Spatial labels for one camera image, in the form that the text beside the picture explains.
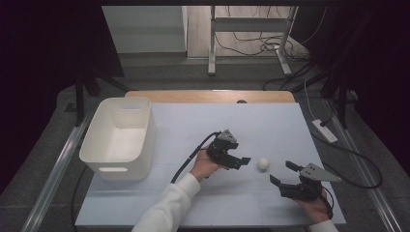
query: white plastic bin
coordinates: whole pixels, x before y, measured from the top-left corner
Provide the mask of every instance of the white plastic bin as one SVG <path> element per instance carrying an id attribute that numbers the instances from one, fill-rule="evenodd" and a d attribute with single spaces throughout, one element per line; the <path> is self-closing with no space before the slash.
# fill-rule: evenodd
<path id="1" fill-rule="evenodd" d="M 141 180 L 150 171 L 155 134 L 148 99 L 106 99 L 91 121 L 79 157 L 105 180 Z"/>

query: white shirt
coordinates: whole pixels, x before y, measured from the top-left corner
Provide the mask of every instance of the white shirt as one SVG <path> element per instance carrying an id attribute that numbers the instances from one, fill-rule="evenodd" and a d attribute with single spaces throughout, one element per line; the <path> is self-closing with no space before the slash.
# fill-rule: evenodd
<path id="1" fill-rule="evenodd" d="M 132 232 L 174 232 L 190 209 L 190 202 L 201 190 L 196 178 L 188 173 L 177 184 L 170 184 L 157 203 L 148 209 Z M 311 232 L 337 232 L 331 220 L 309 227 Z"/>

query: human hand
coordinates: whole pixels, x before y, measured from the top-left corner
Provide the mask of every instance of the human hand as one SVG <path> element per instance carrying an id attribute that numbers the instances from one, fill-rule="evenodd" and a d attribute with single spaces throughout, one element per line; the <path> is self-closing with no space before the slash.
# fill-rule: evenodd
<path id="1" fill-rule="evenodd" d="M 322 195 L 326 199 L 326 191 L 322 189 Z M 322 200 L 317 198 L 314 201 L 302 201 L 296 200 L 299 205 L 304 209 L 305 214 L 310 218 L 310 220 L 316 224 L 325 220 L 329 220 L 328 208 Z"/>
<path id="2" fill-rule="evenodd" d="M 198 152 L 193 168 L 190 171 L 190 174 L 192 174 L 198 182 L 201 182 L 205 177 L 211 176 L 212 173 L 220 168 L 228 169 L 213 162 L 206 152 L 207 148 L 208 147 L 205 147 Z"/>

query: white ball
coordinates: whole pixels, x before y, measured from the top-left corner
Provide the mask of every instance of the white ball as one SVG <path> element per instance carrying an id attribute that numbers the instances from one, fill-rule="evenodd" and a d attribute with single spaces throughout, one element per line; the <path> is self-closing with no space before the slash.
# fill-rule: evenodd
<path id="1" fill-rule="evenodd" d="M 266 169 L 268 169 L 269 168 L 269 164 L 270 164 L 270 162 L 269 162 L 269 160 L 268 159 L 266 159 L 266 158 L 261 158 L 260 160 L 259 160 L 259 162 L 257 163 L 257 167 L 260 169 L 260 170 L 266 170 Z"/>

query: white table surface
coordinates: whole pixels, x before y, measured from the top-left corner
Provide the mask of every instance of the white table surface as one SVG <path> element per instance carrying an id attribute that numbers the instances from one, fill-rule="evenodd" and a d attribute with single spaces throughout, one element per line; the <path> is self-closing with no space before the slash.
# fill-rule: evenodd
<path id="1" fill-rule="evenodd" d="M 298 184 L 299 174 L 287 160 L 323 167 L 297 103 L 154 103 L 156 146 L 149 175 L 140 182 L 105 181 L 95 175 L 79 212 L 77 226 L 133 226 L 192 151 L 214 131 L 229 129 L 239 147 L 229 150 L 250 157 L 240 170 L 218 170 L 201 183 L 182 227 L 274 227 L 310 224 L 302 208 L 280 196 L 269 181 L 273 174 L 284 184 Z M 271 166 L 261 173 L 260 158 Z M 187 173 L 193 161 L 180 178 Z M 334 223 L 345 223 L 334 196 Z"/>

